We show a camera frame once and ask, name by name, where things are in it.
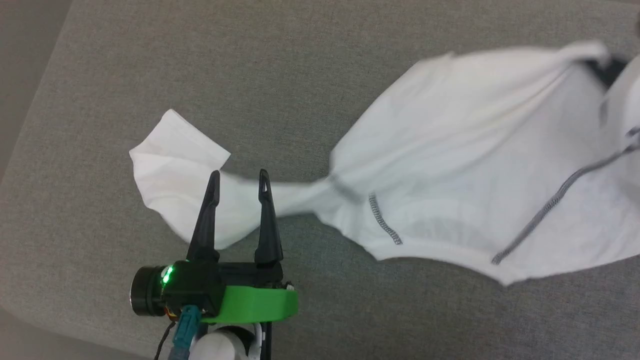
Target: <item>gray fabric surface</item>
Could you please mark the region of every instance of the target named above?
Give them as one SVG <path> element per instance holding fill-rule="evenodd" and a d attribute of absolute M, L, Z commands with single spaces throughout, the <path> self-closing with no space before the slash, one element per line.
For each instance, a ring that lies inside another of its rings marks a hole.
<path fill-rule="evenodd" d="M 637 52 L 638 6 L 602 0 L 81 1 L 72 5 L 0 185 L 0 303 L 144 356 L 166 321 L 129 309 L 144 264 L 186 251 L 142 204 L 127 151 L 175 108 L 272 181 L 328 154 L 418 59 L 601 38 Z M 280 222 L 298 316 L 277 359 L 637 359 L 640 259 L 502 288 L 456 266 L 375 262 L 314 217 Z M 222 252 L 251 259 L 255 234 Z"/>
<path fill-rule="evenodd" d="M 0 182 L 70 5 L 0 1 Z"/>
<path fill-rule="evenodd" d="M 0 309 L 0 356 L 9 360 L 145 360 L 28 325 Z"/>

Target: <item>white hoodie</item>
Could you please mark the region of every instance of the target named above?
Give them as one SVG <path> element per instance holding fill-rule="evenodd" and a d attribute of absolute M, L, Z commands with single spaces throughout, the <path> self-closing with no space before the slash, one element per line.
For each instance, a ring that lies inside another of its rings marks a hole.
<path fill-rule="evenodd" d="M 640 174 L 640 152 L 582 176 L 492 263 L 572 173 L 626 146 L 628 116 L 605 116 L 602 86 L 577 62 L 607 58 L 580 42 L 420 61 L 336 145 L 327 178 L 272 183 L 276 213 L 313 212 L 376 259 L 446 261 L 505 285 L 634 256 L 640 188 L 621 184 Z M 609 97 L 627 96 L 620 88 Z M 130 153 L 145 204 L 189 241 L 229 153 L 173 110 Z M 256 181 L 222 173 L 220 188 L 222 249 L 259 225 L 260 206 Z"/>

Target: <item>black cable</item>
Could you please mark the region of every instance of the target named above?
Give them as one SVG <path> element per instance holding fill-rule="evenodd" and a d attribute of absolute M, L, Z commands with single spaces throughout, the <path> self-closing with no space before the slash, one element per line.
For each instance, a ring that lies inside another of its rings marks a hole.
<path fill-rule="evenodd" d="M 169 336 L 169 332 L 174 326 L 175 326 L 175 322 L 171 322 L 169 326 L 166 327 L 166 330 L 162 335 L 162 339 L 160 339 L 160 344 L 158 344 L 158 351 L 156 352 L 156 356 L 154 356 L 154 360 L 158 360 L 158 358 L 160 357 L 160 352 L 162 351 L 162 344 L 164 344 L 164 341 L 166 340 L 167 336 Z"/>
<path fill-rule="evenodd" d="M 262 349 L 260 351 L 260 360 L 271 360 L 271 333 L 273 332 L 273 323 L 263 322 L 262 332 L 264 333 L 264 341 L 262 342 Z"/>

